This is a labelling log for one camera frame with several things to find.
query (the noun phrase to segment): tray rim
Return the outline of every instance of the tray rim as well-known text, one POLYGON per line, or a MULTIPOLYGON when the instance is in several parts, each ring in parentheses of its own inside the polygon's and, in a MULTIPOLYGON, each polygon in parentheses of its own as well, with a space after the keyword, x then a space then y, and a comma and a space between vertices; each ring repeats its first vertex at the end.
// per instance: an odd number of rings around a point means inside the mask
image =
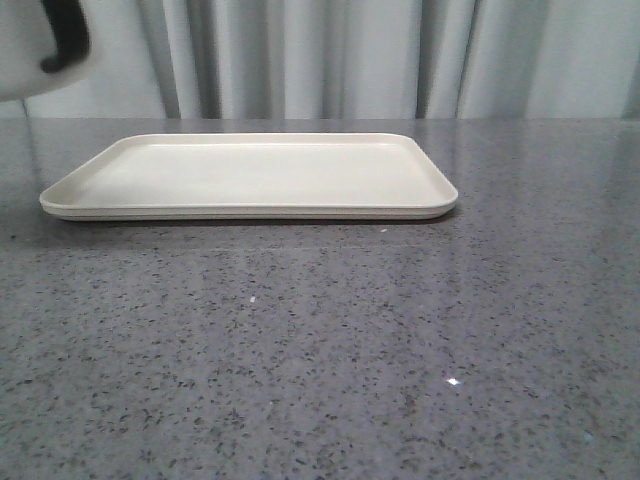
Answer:
MULTIPOLYGON (((291 144, 290 141, 283 142, 265 142, 271 145, 291 144)), ((307 145, 313 145, 313 142, 304 142, 307 145)), ((247 132, 247 133, 146 133, 140 135, 132 135, 121 138, 113 144, 100 151, 85 163, 75 168, 50 187, 46 188, 39 196, 39 202, 43 210, 51 215, 65 220, 135 220, 135 219, 232 219, 232 218, 386 218, 386 219, 427 219, 443 215, 455 206, 459 193, 449 179, 440 171, 435 163, 429 158, 426 152, 411 137, 396 133, 388 132, 247 132), (224 140, 233 138, 277 138, 279 136, 286 137, 320 137, 327 139, 329 137, 377 137, 390 138, 395 140, 389 142, 398 144, 398 141, 411 146, 418 155, 425 158, 440 177, 452 191, 451 197, 445 201, 435 204, 425 205, 298 205, 298 204, 264 204, 264 203, 218 203, 218 204, 135 204, 135 205, 117 205, 117 206, 101 206, 87 207, 82 205, 69 205, 48 200, 51 192, 61 188, 61 184, 70 181, 74 177, 80 175, 83 170, 95 166, 103 157, 113 153, 113 150, 127 146, 150 145, 146 140, 157 138, 159 140, 178 139, 178 138, 207 138, 216 140, 224 140)))

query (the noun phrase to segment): curtain fold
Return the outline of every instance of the curtain fold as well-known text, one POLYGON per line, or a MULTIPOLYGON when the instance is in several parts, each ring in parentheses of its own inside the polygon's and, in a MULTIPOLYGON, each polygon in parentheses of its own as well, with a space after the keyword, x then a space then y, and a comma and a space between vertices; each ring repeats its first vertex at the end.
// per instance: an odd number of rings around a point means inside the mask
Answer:
POLYGON ((0 117, 633 117, 637 0, 83 0, 81 80, 0 117))

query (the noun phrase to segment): gray speckled countertop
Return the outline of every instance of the gray speckled countertop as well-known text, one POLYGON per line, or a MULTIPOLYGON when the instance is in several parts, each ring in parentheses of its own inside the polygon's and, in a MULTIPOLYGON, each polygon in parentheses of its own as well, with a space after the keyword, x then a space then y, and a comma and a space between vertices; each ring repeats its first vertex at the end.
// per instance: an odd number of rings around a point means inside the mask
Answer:
POLYGON ((0 171, 2 479, 640 478, 639 122, 2 120, 0 171), (409 135, 459 205, 37 202, 119 138, 218 131, 409 135))

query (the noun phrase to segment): mug handle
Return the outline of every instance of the mug handle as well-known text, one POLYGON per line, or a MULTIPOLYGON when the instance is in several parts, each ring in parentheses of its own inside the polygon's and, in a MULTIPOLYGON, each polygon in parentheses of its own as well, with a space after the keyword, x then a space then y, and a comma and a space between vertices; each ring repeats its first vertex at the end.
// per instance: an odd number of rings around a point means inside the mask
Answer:
POLYGON ((40 62, 43 72, 54 74, 84 60, 91 51, 89 28, 80 0, 40 0, 44 8, 57 52, 40 62))

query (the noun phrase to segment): plastic tray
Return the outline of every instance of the plastic tray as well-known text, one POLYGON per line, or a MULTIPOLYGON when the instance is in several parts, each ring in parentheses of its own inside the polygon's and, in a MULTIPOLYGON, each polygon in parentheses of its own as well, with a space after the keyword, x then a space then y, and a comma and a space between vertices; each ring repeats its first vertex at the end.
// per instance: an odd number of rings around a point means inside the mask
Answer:
POLYGON ((457 190, 410 138, 386 133, 141 135, 40 195, 66 220, 431 218, 457 190))

